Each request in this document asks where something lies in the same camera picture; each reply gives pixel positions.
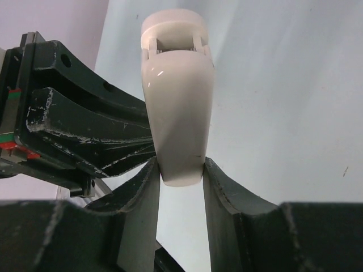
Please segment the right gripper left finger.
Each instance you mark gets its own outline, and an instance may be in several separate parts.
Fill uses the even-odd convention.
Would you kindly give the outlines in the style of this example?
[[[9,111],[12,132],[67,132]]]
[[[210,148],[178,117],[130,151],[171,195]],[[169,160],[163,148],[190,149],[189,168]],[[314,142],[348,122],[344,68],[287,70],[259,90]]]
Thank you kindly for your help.
[[[69,201],[1,202],[2,271],[153,271],[158,163],[79,207]]]

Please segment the white stapler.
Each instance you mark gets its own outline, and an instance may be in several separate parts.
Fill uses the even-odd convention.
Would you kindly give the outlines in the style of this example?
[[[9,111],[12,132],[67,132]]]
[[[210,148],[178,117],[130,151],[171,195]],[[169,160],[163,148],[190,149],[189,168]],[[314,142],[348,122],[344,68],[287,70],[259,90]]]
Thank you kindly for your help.
[[[165,185],[201,181],[215,67],[206,23],[187,9],[162,10],[141,27],[141,82]]]

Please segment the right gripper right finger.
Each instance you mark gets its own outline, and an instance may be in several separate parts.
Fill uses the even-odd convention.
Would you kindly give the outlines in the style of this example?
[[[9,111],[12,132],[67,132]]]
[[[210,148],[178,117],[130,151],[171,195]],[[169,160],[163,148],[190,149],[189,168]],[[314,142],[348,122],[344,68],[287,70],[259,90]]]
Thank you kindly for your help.
[[[270,203],[206,158],[212,271],[361,271],[362,204]]]

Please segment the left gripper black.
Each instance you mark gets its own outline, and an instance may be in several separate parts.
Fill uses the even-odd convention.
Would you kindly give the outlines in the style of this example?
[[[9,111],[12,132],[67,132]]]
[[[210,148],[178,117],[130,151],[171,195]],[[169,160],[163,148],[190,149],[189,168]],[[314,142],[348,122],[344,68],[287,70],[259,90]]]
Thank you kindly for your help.
[[[76,197],[96,180],[155,156],[145,103],[90,70],[61,42],[23,34],[1,67],[1,177],[61,186]]]

